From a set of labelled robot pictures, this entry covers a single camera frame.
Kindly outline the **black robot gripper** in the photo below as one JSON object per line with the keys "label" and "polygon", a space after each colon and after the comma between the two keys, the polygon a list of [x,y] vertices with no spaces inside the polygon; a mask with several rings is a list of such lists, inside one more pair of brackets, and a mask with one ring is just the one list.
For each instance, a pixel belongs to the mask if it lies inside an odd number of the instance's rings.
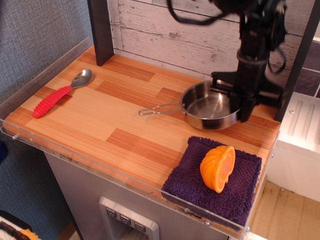
{"label": "black robot gripper", "polygon": [[285,90],[266,77],[269,59],[238,62],[237,71],[212,72],[211,90],[226,94],[233,107],[241,106],[241,122],[247,122],[256,105],[260,103],[281,107]]}

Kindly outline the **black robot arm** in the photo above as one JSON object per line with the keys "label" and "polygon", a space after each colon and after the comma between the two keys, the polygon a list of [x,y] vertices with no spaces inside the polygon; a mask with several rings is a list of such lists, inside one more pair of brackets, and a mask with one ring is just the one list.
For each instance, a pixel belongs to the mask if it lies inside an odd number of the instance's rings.
{"label": "black robot arm", "polygon": [[237,112],[241,122],[249,120],[253,109],[260,103],[281,107],[285,89],[271,82],[265,72],[271,67],[270,53],[279,52],[287,31],[284,0],[216,0],[223,13],[240,17],[240,49],[235,72],[213,72],[212,90],[226,93],[230,110]]}

